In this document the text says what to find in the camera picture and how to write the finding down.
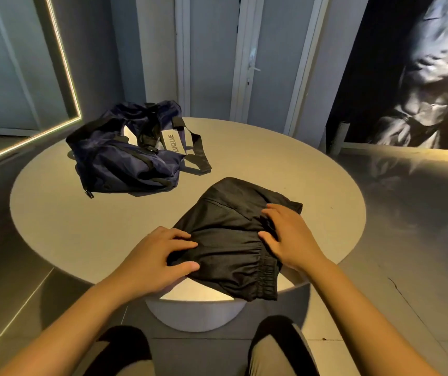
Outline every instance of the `black pants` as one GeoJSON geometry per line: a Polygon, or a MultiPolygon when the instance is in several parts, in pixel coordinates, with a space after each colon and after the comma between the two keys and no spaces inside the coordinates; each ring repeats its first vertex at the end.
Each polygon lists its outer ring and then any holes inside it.
{"type": "MultiPolygon", "coordinates": [[[[289,318],[265,318],[248,351],[247,375],[318,375],[306,339],[289,318]]],[[[75,376],[154,376],[149,343],[135,327],[115,326],[94,343],[75,376]]]]}

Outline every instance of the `mirror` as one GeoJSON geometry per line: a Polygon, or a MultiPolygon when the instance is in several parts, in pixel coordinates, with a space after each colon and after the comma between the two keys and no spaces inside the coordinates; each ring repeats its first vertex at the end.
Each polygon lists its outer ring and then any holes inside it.
{"type": "Polygon", "coordinates": [[[0,151],[79,118],[51,0],[0,0],[0,151]]]}

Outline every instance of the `poster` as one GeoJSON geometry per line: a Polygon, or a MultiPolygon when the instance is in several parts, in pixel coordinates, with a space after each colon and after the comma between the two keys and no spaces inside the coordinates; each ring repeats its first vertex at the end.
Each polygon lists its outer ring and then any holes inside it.
{"type": "Polygon", "coordinates": [[[369,0],[330,118],[346,142],[448,149],[448,0],[369,0]]]}

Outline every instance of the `navy duffel bag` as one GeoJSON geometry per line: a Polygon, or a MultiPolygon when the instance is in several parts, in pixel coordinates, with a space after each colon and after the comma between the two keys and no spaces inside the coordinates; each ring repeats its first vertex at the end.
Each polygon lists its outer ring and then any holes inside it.
{"type": "Polygon", "coordinates": [[[92,192],[147,194],[171,190],[178,184],[184,158],[197,165],[200,174],[210,172],[201,136],[189,131],[193,146],[188,147],[180,115],[175,101],[122,103],[71,133],[65,141],[86,194],[93,198],[92,192]],[[136,136],[136,143],[129,143],[125,127],[136,136]],[[162,131],[172,129],[179,135],[181,152],[165,149],[162,131]],[[194,154],[186,154],[188,148],[194,154]]]}

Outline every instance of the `table top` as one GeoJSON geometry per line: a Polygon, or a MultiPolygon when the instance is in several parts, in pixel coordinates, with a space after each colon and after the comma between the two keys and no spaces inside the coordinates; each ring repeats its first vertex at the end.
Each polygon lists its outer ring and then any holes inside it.
{"type": "MultiPolygon", "coordinates": [[[[280,133],[230,121],[184,118],[202,136],[212,172],[181,172],[169,192],[85,195],[65,141],[36,156],[17,177],[11,215],[26,243],[52,265],[95,284],[108,276],[146,234],[173,227],[202,193],[224,177],[277,191],[303,204],[302,217],[335,263],[352,251],[366,222],[365,202],[347,172],[320,151],[280,133]]],[[[278,291],[299,284],[283,272],[278,291]]],[[[169,300],[232,300],[185,279],[169,300]]]]}

